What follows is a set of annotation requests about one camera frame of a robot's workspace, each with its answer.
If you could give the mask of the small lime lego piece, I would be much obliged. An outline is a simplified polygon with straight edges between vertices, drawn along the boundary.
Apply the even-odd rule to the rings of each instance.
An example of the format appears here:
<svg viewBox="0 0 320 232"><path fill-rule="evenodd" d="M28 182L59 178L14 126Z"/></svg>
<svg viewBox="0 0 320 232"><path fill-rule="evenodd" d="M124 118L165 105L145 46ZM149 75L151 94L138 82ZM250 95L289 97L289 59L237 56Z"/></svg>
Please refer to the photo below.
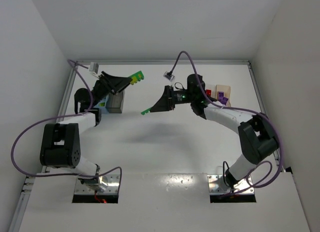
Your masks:
<svg viewBox="0 0 320 232"><path fill-rule="evenodd" d="M130 82L131 85L134 85L138 82L137 78L136 77L132 77L132 80Z"/></svg>

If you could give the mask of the green lego plate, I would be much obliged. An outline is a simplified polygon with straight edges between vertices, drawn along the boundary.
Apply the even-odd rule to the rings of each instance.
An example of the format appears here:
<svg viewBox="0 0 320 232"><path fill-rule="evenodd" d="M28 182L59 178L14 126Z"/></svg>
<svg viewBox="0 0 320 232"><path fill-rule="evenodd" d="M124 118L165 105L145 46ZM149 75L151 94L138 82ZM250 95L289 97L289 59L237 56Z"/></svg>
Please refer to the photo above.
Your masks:
<svg viewBox="0 0 320 232"><path fill-rule="evenodd" d="M150 111L151 111L151 107L146 109L146 110L144 110L144 111L142 111L141 115L146 115L146 114L150 113Z"/></svg>

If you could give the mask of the green lego brick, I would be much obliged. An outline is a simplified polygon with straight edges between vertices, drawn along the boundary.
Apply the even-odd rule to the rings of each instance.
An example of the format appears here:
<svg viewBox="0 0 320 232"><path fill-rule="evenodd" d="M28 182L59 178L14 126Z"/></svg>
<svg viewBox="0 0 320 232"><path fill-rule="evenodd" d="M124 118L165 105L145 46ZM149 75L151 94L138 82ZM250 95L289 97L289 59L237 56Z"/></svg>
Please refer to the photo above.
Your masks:
<svg viewBox="0 0 320 232"><path fill-rule="evenodd" d="M143 73L142 73L142 71L138 71L138 72L132 74L130 76L131 80L132 80L132 77L136 77L137 78L137 82L140 82L140 81L144 80L144 78L145 78Z"/></svg>

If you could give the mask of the red lego brick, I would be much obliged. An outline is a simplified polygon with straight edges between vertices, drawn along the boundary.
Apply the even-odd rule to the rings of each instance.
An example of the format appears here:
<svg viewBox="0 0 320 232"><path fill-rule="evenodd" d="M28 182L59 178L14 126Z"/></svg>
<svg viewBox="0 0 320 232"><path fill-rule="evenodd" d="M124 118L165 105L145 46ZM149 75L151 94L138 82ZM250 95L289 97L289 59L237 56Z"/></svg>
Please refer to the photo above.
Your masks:
<svg viewBox="0 0 320 232"><path fill-rule="evenodd" d="M205 92L206 92L206 95L207 95L207 96L211 96L211 93L212 93L211 90L206 90Z"/></svg>

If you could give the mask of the purple lego brick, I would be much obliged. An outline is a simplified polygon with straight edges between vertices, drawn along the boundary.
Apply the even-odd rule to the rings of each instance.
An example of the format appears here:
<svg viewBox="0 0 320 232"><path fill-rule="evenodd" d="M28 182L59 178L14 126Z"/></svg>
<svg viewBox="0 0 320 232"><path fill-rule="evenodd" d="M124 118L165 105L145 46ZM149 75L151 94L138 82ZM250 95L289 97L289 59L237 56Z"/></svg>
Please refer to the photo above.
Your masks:
<svg viewBox="0 0 320 232"><path fill-rule="evenodd" d="M224 97L224 93L223 92L218 92L217 93L217 97L218 97L218 99L223 98Z"/></svg>

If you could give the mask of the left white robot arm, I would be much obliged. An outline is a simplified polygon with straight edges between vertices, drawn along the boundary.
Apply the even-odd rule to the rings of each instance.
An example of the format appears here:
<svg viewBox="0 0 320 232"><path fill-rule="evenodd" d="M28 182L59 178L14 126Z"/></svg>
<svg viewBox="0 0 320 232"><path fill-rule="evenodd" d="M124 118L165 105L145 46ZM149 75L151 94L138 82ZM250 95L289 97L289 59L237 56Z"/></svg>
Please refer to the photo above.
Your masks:
<svg viewBox="0 0 320 232"><path fill-rule="evenodd" d="M131 77L111 76L101 72L92 90L80 88L74 94L75 117L59 123L46 124L39 160L43 166L65 170L80 180L99 184L100 167L81 154L80 134L97 126L102 111L95 106L109 94L118 95L130 84Z"/></svg>

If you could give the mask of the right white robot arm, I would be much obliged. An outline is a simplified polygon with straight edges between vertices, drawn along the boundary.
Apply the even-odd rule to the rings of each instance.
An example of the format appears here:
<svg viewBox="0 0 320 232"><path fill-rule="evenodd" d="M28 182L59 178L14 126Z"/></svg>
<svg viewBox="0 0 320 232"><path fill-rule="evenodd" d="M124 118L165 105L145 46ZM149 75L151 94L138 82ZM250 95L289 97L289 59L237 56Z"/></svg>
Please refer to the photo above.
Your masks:
<svg viewBox="0 0 320 232"><path fill-rule="evenodd" d="M266 157L279 148L275 130L265 118L240 110L223 109L219 102L205 93L206 84L202 76L187 77L187 88L174 90L165 86L161 98L149 110L151 113L166 112L179 104L190 104L195 115L217 122L239 136L241 155L224 172L220 185L231 191L234 185L245 178Z"/></svg>

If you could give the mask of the light blue container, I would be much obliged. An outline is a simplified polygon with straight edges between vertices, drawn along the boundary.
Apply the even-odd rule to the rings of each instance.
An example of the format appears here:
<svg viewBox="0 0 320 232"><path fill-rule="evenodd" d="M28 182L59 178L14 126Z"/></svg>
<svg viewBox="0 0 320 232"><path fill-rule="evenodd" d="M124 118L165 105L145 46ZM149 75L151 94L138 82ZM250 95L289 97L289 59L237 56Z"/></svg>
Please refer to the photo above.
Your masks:
<svg viewBox="0 0 320 232"><path fill-rule="evenodd" d="M109 113L107 110L108 100L109 100L109 96L107 95L95 106L95 108L100 109L102 114L108 114Z"/></svg>

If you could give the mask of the dark grey container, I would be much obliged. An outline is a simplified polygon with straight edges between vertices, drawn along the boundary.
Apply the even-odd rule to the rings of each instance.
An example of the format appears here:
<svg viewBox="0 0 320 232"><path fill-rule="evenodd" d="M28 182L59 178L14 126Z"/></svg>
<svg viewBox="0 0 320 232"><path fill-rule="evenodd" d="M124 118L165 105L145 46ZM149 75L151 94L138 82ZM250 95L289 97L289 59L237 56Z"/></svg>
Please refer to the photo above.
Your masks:
<svg viewBox="0 0 320 232"><path fill-rule="evenodd" d="M123 111L124 104L124 94L125 91L122 91L116 95L109 95L108 101L105 105L108 113L111 114L121 114Z"/></svg>

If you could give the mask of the clear plastic container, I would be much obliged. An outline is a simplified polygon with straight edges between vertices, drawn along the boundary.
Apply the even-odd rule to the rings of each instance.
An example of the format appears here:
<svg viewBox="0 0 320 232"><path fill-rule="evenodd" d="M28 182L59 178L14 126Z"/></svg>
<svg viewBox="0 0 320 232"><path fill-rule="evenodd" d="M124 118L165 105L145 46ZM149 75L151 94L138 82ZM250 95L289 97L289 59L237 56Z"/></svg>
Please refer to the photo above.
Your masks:
<svg viewBox="0 0 320 232"><path fill-rule="evenodd" d="M217 99L215 97L216 94L216 86L215 85L202 85L202 90L205 92L206 97L208 97L211 101L215 102ZM206 102L206 97L204 96L202 90L199 90L202 102Z"/></svg>

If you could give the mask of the purple lego in container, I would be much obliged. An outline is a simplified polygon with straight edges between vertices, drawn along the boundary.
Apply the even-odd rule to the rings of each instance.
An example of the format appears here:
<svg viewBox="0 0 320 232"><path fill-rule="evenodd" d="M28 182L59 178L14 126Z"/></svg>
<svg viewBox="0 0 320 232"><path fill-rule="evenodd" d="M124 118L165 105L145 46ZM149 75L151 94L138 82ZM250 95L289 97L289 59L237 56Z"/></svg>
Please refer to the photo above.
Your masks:
<svg viewBox="0 0 320 232"><path fill-rule="evenodd" d="M228 99L227 97L221 97L221 98L218 99L218 101L219 101L222 105L228 106L229 99Z"/></svg>

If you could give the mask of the wooden container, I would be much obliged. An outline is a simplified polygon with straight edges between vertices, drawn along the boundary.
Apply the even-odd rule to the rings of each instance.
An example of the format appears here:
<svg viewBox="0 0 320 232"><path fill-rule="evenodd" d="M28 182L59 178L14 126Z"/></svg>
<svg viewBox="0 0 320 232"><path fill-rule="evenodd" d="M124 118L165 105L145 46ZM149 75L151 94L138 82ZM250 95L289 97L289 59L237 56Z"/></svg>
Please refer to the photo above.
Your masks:
<svg viewBox="0 0 320 232"><path fill-rule="evenodd" d="M229 99L228 107L231 107L231 103L230 103L231 87L226 85L216 85L215 94L216 94L217 100L218 100L218 97L217 97L218 92L224 93L224 97L227 97Z"/></svg>

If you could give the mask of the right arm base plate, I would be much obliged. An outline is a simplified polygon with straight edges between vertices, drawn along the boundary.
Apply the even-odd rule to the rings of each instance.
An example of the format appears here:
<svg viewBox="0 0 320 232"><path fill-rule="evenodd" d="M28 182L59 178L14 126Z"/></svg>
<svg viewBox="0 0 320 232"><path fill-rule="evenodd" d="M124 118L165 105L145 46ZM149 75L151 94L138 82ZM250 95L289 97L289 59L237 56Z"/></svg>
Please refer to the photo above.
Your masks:
<svg viewBox="0 0 320 232"><path fill-rule="evenodd" d="M229 187L223 180L222 174L209 174L207 176L209 194L213 196L240 194L253 195L255 190L246 179L240 180L233 187Z"/></svg>

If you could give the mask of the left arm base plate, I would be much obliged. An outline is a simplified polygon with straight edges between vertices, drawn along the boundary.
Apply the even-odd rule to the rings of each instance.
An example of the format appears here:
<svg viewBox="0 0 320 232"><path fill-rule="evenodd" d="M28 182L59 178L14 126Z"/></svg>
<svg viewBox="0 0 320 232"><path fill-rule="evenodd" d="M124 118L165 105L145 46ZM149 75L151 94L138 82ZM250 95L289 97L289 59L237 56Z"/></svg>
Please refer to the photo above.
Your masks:
<svg viewBox="0 0 320 232"><path fill-rule="evenodd" d="M97 192L98 195L118 194L120 185L120 175L105 175L98 178L79 178L74 187L75 195L93 195Z"/></svg>

